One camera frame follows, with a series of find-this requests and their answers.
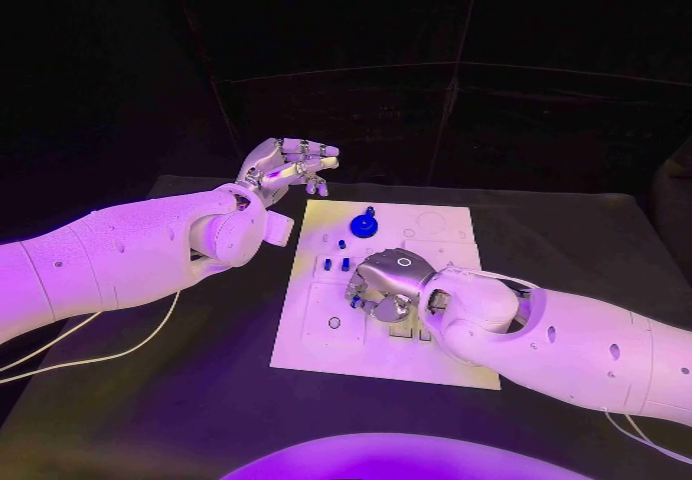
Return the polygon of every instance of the gray table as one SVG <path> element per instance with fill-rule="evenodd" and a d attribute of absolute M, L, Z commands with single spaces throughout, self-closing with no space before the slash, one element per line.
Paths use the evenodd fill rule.
<path fill-rule="evenodd" d="M 151 196 L 222 179 L 161 177 Z M 692 327 L 692 290 L 631 197 L 332 185 L 334 200 L 470 206 L 484 269 L 604 299 Z M 306 194 L 288 246 L 183 291 L 150 344 L 112 362 L 39 375 L 0 435 L 4 478 L 218 478 L 267 453 L 353 432 L 484 443 L 595 478 L 689 478 L 692 468 L 626 438 L 603 413 L 503 379 L 500 392 L 270 368 Z M 161 320 L 172 299 L 102 315 L 45 364 L 117 352 Z M 692 431 L 643 419 L 692 453 Z"/>

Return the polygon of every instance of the blue knob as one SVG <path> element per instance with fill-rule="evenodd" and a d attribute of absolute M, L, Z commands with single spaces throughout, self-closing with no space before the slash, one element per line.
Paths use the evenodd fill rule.
<path fill-rule="evenodd" d="M 350 232 L 358 238 L 371 238 L 378 233 L 378 221 L 372 207 L 368 207 L 365 214 L 350 221 Z"/>

